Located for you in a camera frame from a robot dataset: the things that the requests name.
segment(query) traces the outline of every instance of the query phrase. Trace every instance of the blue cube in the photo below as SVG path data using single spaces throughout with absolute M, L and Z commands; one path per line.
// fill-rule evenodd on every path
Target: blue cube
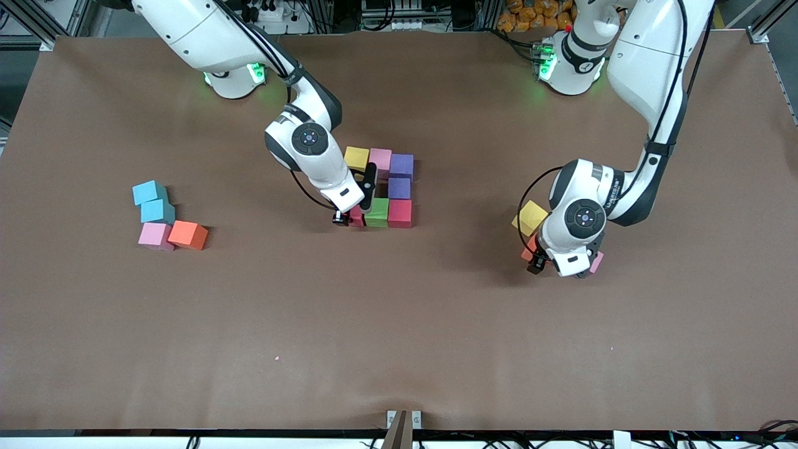
M 410 199 L 410 178 L 390 177 L 388 178 L 388 198 L 391 200 Z
M 141 205 L 142 223 L 175 224 L 175 206 L 166 200 L 147 201 Z
M 388 177 L 406 177 L 413 180 L 413 155 L 391 154 L 391 168 Z
M 155 181 L 147 181 L 133 187 L 133 204 L 141 206 L 147 201 L 164 200 L 169 202 L 166 188 Z

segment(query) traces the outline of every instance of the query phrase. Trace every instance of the purple cube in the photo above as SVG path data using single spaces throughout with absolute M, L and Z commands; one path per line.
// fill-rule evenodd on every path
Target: purple cube
M 388 198 L 391 200 L 409 200 L 410 178 L 407 177 L 388 178 Z
M 406 177 L 413 180 L 413 155 L 392 154 L 389 177 Z

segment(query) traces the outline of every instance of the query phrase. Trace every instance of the brown table surface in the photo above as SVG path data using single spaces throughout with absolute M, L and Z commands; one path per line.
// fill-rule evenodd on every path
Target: brown table surface
M 575 280 L 526 273 L 510 221 L 545 169 L 633 168 L 646 126 L 606 77 L 558 96 L 489 34 L 283 43 L 343 103 L 342 146 L 416 155 L 418 226 L 336 228 L 302 196 L 263 147 L 276 78 L 227 101 L 159 40 L 59 40 L 0 161 L 0 427 L 798 415 L 798 131 L 765 47 L 712 34 L 652 216 Z M 149 179 L 212 227 L 205 251 L 136 245 Z

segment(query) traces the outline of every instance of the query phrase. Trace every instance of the yellow cube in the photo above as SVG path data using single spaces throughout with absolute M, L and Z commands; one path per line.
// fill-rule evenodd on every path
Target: yellow cube
M 344 161 L 349 168 L 364 171 L 366 164 L 369 163 L 369 149 L 348 146 L 344 153 Z
M 543 220 L 548 217 L 548 212 L 543 210 L 534 201 L 528 201 L 521 209 L 521 233 L 525 236 L 530 236 L 532 233 L 543 223 Z M 518 217 L 513 217 L 512 226 L 518 228 Z

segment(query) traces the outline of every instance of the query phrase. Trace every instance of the green cube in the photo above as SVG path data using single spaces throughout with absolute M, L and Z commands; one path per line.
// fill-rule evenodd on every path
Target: green cube
M 388 227 L 388 198 L 374 198 L 371 201 L 371 211 L 364 215 L 365 225 L 369 228 Z

